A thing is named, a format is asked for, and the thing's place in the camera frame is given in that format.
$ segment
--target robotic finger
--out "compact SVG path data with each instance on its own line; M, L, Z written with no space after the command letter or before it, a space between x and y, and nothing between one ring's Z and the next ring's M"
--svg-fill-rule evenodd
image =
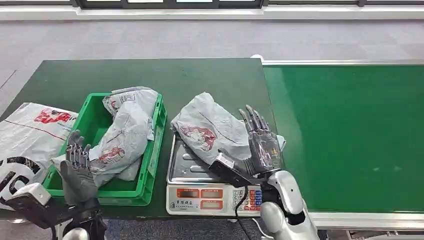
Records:
M238 111L240 112L240 115L243 117L243 121L244 121L244 124L246 125L247 132L249 133L253 131L254 127L252 125L251 120L249 120L249 117L246 115L246 112L243 111L242 109L239 109Z
M254 114L256 115L256 118L259 120L260 128L263 130L266 130L268 128L267 124L264 121L264 117L259 115L259 112L254 110Z
M253 123L253 130L257 131L258 129L261 128L259 124L259 119L255 116L255 112L250 105L246 105L246 109L249 112L251 122Z

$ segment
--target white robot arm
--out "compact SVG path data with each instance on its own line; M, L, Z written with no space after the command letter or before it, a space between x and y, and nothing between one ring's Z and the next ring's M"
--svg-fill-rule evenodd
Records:
M283 209L275 202L260 206L260 217L275 240L319 240L317 228L308 215L299 186L288 171L280 170L267 183L277 189Z

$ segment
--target gray plastic mailer bag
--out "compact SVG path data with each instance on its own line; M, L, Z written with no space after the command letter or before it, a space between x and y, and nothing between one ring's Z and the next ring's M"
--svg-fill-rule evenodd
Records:
M203 92L195 96L171 121L171 128L205 163L211 165L224 148L233 157L243 160L251 157L248 132L243 121ZM278 138L281 149L286 142Z

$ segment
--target green crate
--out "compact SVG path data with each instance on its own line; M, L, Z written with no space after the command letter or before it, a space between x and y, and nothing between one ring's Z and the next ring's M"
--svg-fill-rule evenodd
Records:
M109 93L91 93L82 105L72 130L81 131L84 144L97 145L113 122L102 102L108 95ZM100 187L97 197L101 205L146 206L150 203L166 119L167 111L162 95L158 94L152 116L154 141L149 140L147 143L136 179L124 181L113 178ZM60 155L65 154L65 149L66 143L62 146ZM49 168L43 186L54 198L65 201L62 178L54 166Z

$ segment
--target plastic bag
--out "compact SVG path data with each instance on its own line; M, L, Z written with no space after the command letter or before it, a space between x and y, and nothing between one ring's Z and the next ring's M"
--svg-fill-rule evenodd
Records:
M124 180L124 181L134 181L136 179L137 172L140 169L141 163L142 163L142 158L139 157L133 164L131 164L127 168L125 168L116 177L121 179L121 180Z
M153 139L150 116L138 103L124 102L100 143L90 149L95 184L100 187L134 164L144 153L148 140Z
M116 116L118 109L126 101L136 102L148 116L152 116L155 110L158 93L149 87L135 86L112 91L112 94L104 97L103 105L106 110Z
M244 122L216 103L207 92L195 96L184 106L171 121L171 128L209 165L215 161L219 148L226 149L230 155L240 160L251 157ZM282 136L277 137L283 150L286 141Z
M17 189L42 183L52 157L68 138L78 114L36 103L24 103L0 122L0 208Z

